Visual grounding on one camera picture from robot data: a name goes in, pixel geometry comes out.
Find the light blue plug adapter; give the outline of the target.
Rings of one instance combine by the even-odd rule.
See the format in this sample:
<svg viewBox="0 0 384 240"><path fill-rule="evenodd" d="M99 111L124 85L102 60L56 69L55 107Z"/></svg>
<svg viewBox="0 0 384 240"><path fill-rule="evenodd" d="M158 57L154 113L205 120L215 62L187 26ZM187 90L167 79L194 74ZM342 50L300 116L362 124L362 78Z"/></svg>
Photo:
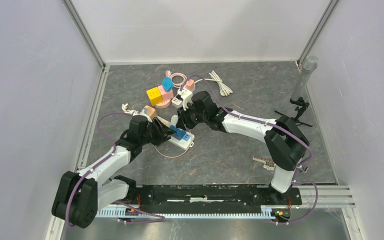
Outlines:
<svg viewBox="0 0 384 240"><path fill-rule="evenodd" d="M161 85L164 89L165 92L169 92L172 90L172 88L174 87L174 83L173 83L173 80L171 77L169 76L166 76L162 82L161 82Z"/></svg>

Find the grey microphone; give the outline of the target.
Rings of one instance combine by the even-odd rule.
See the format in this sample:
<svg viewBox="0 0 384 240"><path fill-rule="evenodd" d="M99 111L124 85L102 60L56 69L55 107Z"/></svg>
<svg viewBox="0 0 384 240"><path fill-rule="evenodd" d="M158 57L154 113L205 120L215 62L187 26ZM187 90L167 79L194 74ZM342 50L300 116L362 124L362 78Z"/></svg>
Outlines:
<svg viewBox="0 0 384 240"><path fill-rule="evenodd" d="M296 103L302 97L302 93L312 73L318 68L319 58L315 55L308 55L301 64L301 72L298 81L292 92L290 102Z"/></svg>

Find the white comb-like part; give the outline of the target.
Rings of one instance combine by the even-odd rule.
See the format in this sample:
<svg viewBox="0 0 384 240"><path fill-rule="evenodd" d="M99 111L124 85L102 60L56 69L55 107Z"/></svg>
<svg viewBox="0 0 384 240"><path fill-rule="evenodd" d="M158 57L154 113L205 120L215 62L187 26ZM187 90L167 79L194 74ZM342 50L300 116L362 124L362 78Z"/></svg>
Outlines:
<svg viewBox="0 0 384 240"><path fill-rule="evenodd" d="M271 158L264 158L264 157L258 157L258 156L253 156L252 159L254 161L263 163L263 168L269 171L273 171L276 167L276 164Z"/></svg>

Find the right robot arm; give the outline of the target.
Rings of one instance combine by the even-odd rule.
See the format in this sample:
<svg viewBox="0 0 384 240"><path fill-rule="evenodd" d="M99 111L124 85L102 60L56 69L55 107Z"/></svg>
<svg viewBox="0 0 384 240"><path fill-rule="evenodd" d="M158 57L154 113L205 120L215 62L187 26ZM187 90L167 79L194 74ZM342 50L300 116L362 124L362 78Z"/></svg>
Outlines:
<svg viewBox="0 0 384 240"><path fill-rule="evenodd" d="M291 118L284 115L278 119L258 118L217 106L207 91L179 90L174 98L181 102L177 128L193 129L206 124L214 131L240 134L266 144L275 163L269 199L282 204L289 198L296 168L305 154L311 152L309 141Z"/></svg>

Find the salmon plug on strip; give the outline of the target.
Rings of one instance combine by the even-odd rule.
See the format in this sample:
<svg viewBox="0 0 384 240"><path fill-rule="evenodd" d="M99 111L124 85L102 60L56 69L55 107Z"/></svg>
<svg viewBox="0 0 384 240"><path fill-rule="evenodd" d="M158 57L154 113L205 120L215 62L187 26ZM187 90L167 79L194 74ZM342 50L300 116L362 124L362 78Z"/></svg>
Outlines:
<svg viewBox="0 0 384 240"><path fill-rule="evenodd" d="M185 88L191 92L193 92L196 88L195 86L195 81L193 79L189 79L187 82L186 82L186 85L185 85Z"/></svg>

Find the black microphone tripod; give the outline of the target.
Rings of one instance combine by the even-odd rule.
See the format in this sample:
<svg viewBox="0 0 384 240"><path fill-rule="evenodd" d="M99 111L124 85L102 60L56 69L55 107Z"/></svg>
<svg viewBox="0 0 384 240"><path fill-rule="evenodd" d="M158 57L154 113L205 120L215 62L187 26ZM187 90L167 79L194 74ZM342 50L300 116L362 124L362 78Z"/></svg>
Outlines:
<svg viewBox="0 0 384 240"><path fill-rule="evenodd" d="M297 100L292 100L290 98L289 102L293 105L296 105L296 108L294 109L296 111L296 116L290 117L290 119L292 119L296 123L297 126L307 126L307 127L312 128L313 125L300 121L300 117L309 108L310 103L305 101L302 96L300 96Z"/></svg>

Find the blue cube socket adapter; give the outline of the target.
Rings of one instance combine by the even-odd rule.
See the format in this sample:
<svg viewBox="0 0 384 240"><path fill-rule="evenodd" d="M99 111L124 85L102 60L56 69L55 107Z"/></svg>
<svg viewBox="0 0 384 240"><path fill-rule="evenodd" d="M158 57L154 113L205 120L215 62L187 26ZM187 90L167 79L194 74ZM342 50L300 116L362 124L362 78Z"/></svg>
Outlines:
<svg viewBox="0 0 384 240"><path fill-rule="evenodd" d="M185 134L187 133L185 130L182 130L182 129L179 129L179 128L176 128L174 125L170 125L169 128L173 131L175 131L175 133L173 134L173 137L176 139L176 140L182 140L183 137L185 136Z"/></svg>

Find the tan cube adapter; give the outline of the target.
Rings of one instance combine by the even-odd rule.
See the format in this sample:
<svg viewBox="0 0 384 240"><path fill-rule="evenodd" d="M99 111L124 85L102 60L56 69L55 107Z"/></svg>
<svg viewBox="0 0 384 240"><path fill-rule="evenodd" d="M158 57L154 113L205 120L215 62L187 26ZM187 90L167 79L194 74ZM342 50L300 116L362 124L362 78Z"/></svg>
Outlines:
<svg viewBox="0 0 384 240"><path fill-rule="evenodd" d="M149 117L151 120L157 117L156 110L149 105L144 106L140 113L144 116Z"/></svg>

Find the large white power strip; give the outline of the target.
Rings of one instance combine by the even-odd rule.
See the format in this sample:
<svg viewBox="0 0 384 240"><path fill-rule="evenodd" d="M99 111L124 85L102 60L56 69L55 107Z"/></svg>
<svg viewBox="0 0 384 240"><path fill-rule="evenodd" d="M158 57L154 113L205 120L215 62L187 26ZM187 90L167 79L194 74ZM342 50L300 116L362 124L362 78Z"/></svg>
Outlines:
<svg viewBox="0 0 384 240"><path fill-rule="evenodd" d="M175 133L168 140L170 143L183 150L188 150L189 148L193 147L195 136L191 132L175 127L169 121L163 119L160 116L157 116L157 119L160 120L165 126L175 131Z"/></svg>

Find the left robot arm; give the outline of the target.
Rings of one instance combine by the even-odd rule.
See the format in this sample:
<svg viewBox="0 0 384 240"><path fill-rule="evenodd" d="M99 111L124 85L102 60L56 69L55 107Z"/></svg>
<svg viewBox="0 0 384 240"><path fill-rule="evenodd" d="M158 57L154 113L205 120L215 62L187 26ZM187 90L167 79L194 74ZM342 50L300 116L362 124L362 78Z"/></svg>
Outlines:
<svg viewBox="0 0 384 240"><path fill-rule="evenodd" d="M69 226L84 229L102 208L119 200L133 203L137 198L136 181L114 173L131 163L145 145L159 146L175 133L157 118L134 115L106 155L78 172L62 175L51 214Z"/></svg>

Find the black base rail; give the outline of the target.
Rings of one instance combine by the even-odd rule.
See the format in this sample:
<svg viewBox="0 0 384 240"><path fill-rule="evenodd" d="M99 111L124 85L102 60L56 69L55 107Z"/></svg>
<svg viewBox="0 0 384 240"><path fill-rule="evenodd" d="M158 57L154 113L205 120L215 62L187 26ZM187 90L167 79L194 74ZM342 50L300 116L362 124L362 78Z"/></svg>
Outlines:
<svg viewBox="0 0 384 240"><path fill-rule="evenodd" d="M123 201L153 214L247 214L303 203L297 187L279 193L258 184L136 185Z"/></svg>

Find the yellow cube adapter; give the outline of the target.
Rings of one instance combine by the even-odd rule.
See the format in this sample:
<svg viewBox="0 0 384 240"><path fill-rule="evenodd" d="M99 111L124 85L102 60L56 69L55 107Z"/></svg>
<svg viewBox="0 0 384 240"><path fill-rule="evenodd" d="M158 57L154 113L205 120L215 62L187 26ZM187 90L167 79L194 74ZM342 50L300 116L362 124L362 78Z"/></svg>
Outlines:
<svg viewBox="0 0 384 240"><path fill-rule="evenodd" d="M153 87L146 91L149 102L152 106L158 105L163 102L163 96L158 87Z"/></svg>

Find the pink round socket stack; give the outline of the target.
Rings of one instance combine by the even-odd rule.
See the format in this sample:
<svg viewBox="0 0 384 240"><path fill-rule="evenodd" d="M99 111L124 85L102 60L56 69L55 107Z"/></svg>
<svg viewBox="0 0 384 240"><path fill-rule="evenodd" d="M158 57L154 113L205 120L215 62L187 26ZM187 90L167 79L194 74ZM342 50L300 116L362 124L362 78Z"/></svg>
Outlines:
<svg viewBox="0 0 384 240"><path fill-rule="evenodd" d="M162 102L155 105L157 109L166 109L170 106L171 101L174 97L173 90L170 89L169 91L165 91L164 87L162 85L158 86L158 90L161 93Z"/></svg>

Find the small white power strip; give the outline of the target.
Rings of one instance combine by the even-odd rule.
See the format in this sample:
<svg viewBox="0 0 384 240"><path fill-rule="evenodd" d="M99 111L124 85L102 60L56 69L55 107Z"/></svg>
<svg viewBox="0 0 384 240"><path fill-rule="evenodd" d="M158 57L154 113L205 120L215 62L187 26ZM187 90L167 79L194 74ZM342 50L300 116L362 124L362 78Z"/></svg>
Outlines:
<svg viewBox="0 0 384 240"><path fill-rule="evenodd" d="M180 98L180 96L178 95L178 92L177 94L174 96L174 98L171 100L171 104L176 107L176 108L182 108L182 100Z"/></svg>

